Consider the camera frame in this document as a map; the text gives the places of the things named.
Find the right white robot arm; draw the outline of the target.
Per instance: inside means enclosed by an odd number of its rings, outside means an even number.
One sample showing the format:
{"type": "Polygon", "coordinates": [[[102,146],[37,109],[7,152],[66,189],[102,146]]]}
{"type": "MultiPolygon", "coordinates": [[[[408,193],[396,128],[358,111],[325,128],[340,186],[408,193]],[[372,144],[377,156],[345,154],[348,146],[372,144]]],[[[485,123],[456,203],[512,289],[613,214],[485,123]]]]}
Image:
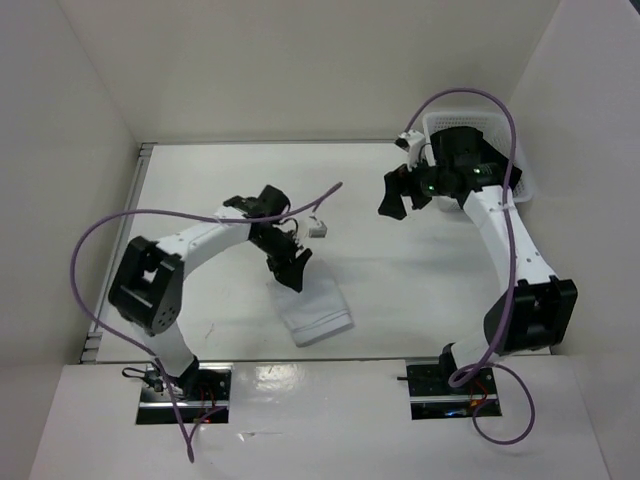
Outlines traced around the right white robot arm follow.
{"type": "Polygon", "coordinates": [[[404,219],[406,199],[413,210],[435,198],[455,201],[478,229],[499,279],[501,295],[480,332],[444,347],[441,387],[459,393],[488,363],[560,344],[578,291],[544,260],[519,216],[511,189],[519,170],[472,127],[431,136],[408,130],[395,144],[407,160],[385,174],[379,214],[404,219]]]}

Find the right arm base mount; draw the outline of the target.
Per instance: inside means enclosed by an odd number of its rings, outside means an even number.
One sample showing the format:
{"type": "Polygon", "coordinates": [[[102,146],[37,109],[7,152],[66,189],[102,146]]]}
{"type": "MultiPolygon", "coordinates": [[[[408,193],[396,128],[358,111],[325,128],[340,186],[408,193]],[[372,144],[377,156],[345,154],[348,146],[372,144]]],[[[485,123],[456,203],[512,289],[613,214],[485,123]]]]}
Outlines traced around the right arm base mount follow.
{"type": "Polygon", "coordinates": [[[397,377],[408,389],[413,420],[471,418],[502,415],[493,370],[484,368],[460,389],[452,389],[434,360],[409,360],[397,377]]]}

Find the white skirt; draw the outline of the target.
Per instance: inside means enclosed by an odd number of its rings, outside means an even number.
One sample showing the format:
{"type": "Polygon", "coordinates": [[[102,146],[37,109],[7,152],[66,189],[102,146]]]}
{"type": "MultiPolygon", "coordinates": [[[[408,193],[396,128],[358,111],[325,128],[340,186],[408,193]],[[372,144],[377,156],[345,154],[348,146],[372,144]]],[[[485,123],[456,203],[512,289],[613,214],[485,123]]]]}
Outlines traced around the white skirt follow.
{"type": "Polygon", "coordinates": [[[317,344],[355,326],[342,290],[323,260],[307,264],[301,292],[275,280],[269,281],[267,288],[275,313],[298,348],[317,344]]]}

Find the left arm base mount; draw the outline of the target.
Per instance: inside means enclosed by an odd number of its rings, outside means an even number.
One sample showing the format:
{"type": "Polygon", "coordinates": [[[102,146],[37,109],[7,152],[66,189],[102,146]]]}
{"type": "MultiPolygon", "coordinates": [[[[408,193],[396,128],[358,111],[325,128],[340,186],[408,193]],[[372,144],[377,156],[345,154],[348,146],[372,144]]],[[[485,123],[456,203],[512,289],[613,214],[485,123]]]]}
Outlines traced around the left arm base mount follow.
{"type": "Polygon", "coordinates": [[[200,381],[189,387],[187,392],[176,386],[169,388],[152,364],[144,369],[124,367],[121,374],[124,378],[142,383],[136,416],[137,425],[177,423],[169,395],[170,388],[184,424],[228,422],[232,372],[227,367],[203,367],[200,381]]]}

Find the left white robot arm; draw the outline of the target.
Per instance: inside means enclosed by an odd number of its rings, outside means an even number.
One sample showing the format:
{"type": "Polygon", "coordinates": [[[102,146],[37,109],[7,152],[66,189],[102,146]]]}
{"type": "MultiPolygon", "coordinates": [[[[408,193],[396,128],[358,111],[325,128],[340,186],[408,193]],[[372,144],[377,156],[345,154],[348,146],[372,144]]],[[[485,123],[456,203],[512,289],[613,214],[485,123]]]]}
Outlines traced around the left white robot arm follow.
{"type": "Polygon", "coordinates": [[[250,242],[266,255],[267,267],[279,284],[296,293],[303,290],[304,268],[312,251],[301,245],[296,233],[281,229],[277,217],[289,206],[281,190],[267,185],[256,197],[224,201],[215,213],[217,222],[200,222],[157,240],[138,236],[128,243],[108,300],[163,364],[163,387],[174,398],[190,398],[205,378],[177,323],[183,284],[195,269],[250,242]]]}

